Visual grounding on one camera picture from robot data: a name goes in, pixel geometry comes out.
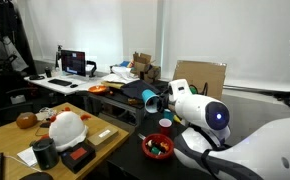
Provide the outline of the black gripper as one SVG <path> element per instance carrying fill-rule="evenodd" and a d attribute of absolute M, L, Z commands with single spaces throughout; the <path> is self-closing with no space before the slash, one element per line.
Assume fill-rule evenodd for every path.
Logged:
<path fill-rule="evenodd" d="M 169 102 L 169 91 L 168 90 L 164 90 L 159 95 L 158 110 L 159 111 L 164 111 L 168 107 L 168 102 Z"/>

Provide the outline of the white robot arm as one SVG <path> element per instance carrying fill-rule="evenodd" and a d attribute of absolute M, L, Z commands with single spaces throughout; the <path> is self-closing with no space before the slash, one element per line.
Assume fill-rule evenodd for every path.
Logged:
<path fill-rule="evenodd" d="M 164 105 L 185 123 L 174 154 L 217 180 L 290 180 L 290 117 L 271 120 L 227 145 L 230 113 L 215 98 L 194 94 L 185 79 L 168 83 Z"/>

